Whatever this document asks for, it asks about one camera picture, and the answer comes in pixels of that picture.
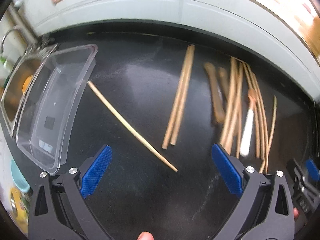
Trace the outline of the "operator hand thumb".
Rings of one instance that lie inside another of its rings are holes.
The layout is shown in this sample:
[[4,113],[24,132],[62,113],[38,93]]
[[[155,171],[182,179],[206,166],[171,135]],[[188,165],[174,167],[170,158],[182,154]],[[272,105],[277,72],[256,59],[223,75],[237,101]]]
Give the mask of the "operator hand thumb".
[[138,236],[137,240],[154,240],[154,237],[151,233],[144,231]]

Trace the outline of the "operator other hand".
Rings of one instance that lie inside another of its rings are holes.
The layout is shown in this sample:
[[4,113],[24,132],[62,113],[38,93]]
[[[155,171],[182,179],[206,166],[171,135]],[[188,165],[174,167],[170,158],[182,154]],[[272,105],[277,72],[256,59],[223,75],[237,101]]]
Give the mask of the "operator other hand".
[[299,217],[299,211],[296,207],[293,208],[293,215],[295,219],[298,219]]

